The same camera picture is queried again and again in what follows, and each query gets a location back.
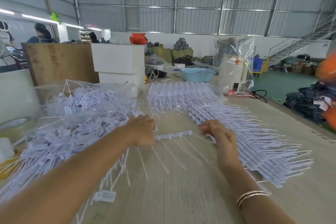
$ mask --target black and white bracelet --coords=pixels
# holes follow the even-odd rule
[[[260,191],[260,190],[252,190],[252,191],[249,191],[249,192],[246,192],[246,193],[242,194],[237,201],[238,209],[240,209],[240,206],[245,199],[247,199],[249,197],[253,197],[253,196],[267,196],[267,194],[263,191]]]

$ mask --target stack of tag string strips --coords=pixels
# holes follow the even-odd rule
[[[186,110],[197,124],[212,119],[221,121],[236,133],[239,158],[244,166],[258,171],[278,188],[313,163],[313,159],[307,158],[311,151],[300,150],[301,145],[265,128],[266,124],[249,115],[247,107],[221,104],[209,83],[153,83],[147,99],[153,115]]]
[[[3,170],[15,169],[0,190],[0,204],[116,127],[126,124],[132,115],[140,115],[142,112],[136,108],[136,100],[128,98],[129,90],[133,90],[132,86],[94,85],[69,80],[61,87],[37,87],[38,95],[49,99],[41,101],[44,103],[42,118],[52,121],[46,121],[14,143],[17,145],[26,141],[27,148],[19,159]],[[104,189],[112,191],[126,169],[127,156],[128,150],[116,163],[111,163],[111,169],[99,187],[79,210],[76,216],[78,224],[82,222],[89,204],[94,200],[103,200],[100,192]]]

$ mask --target wooden table surface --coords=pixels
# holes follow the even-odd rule
[[[139,98],[144,103],[140,109],[149,114],[144,94]],[[322,135],[295,117],[257,99],[232,96],[228,103],[249,107],[252,115],[268,124],[268,128],[278,130],[292,143],[302,144],[304,150],[313,150],[314,164],[303,175],[289,178],[280,189],[268,182],[263,185],[272,193],[271,198],[297,223],[335,223],[334,138]],[[157,135],[187,130],[198,134],[197,126],[186,112],[159,117],[154,117]],[[88,207],[83,224],[243,223],[229,188],[217,170],[214,145],[195,136],[186,138],[208,162],[184,138],[166,139],[165,145],[156,142],[153,147],[163,164],[153,149],[139,148],[147,179],[137,148],[132,147],[127,159],[127,173],[121,175],[113,189],[117,192],[115,202],[96,202]]]

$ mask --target staircase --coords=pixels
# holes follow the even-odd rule
[[[323,23],[322,25],[321,23],[319,23],[319,26],[312,32],[309,32],[308,34],[302,37],[299,37],[290,43],[288,43],[288,39],[286,39],[282,41],[281,43],[273,46],[269,50],[268,63],[270,65],[274,65],[275,63],[288,57],[293,52],[303,48],[307,44],[310,44],[318,40],[325,39],[328,36],[336,32],[335,14],[331,14],[330,16],[326,17],[322,23]]]

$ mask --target pile of boxes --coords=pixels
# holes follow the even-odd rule
[[[100,83],[134,83],[137,97],[145,87],[145,47],[136,44],[91,44]]]

